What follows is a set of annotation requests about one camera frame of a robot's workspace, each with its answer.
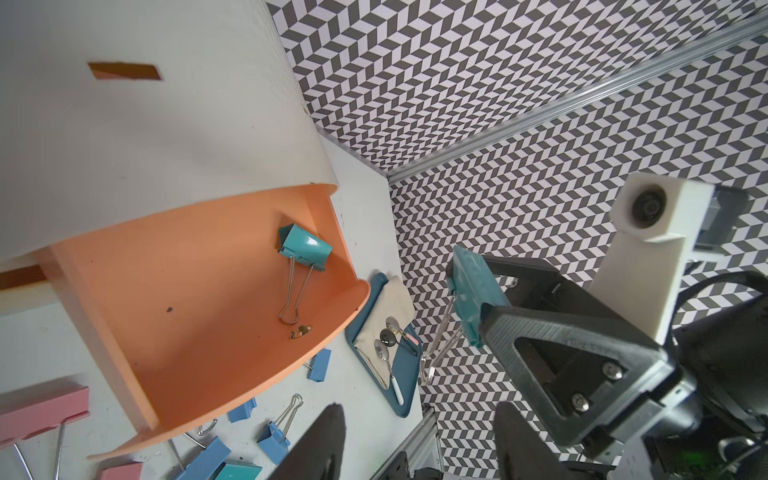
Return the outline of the white round drawer cabinet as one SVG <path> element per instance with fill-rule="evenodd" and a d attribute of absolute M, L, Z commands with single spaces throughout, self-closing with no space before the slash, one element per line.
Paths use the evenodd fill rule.
<path fill-rule="evenodd" d="M 1 267 L 239 194 L 338 180 L 263 1 L 1 5 Z"/>

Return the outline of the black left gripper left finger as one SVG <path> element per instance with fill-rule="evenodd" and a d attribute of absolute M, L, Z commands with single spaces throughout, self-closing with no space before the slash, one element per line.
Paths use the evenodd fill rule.
<path fill-rule="evenodd" d="M 343 406 L 327 406 L 269 480 L 338 480 L 343 461 L 346 422 Z"/>

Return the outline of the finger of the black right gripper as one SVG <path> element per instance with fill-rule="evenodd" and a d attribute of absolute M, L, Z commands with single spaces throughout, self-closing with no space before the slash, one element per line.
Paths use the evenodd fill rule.
<path fill-rule="evenodd" d="M 545 260 L 492 255 L 482 258 L 493 276 L 517 281 L 515 286 L 497 286 L 512 306 L 547 312 L 594 311 L 594 298 L 589 292 Z"/>

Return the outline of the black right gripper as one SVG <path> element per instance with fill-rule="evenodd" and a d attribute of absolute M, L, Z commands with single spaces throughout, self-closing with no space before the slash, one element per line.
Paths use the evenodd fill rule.
<path fill-rule="evenodd" d="M 587 458 L 604 463 L 645 436 L 689 447 L 707 415 L 697 397 L 706 373 L 695 371 L 690 348 L 672 345 L 671 316 L 716 283 L 767 294 L 756 271 L 716 275 L 682 293 L 669 279 L 632 287 L 621 272 L 600 273 L 590 293 L 610 318 L 485 305 L 480 336 L 558 445 L 581 442 Z"/>

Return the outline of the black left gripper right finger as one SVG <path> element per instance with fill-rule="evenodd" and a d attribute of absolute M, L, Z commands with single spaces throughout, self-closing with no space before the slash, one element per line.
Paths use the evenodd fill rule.
<path fill-rule="evenodd" d="M 574 479 L 510 402 L 500 402 L 493 433 L 501 479 Z"/>

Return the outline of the orange top drawer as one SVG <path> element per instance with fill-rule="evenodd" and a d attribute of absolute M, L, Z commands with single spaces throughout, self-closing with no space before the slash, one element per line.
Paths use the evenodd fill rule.
<path fill-rule="evenodd" d="M 40 266 L 136 435 L 92 461 L 167 441 L 266 391 L 357 316 L 369 284 L 352 265 L 331 184 L 227 197 L 44 247 Z M 285 325 L 289 259 L 280 227 L 332 246 L 300 319 Z"/>

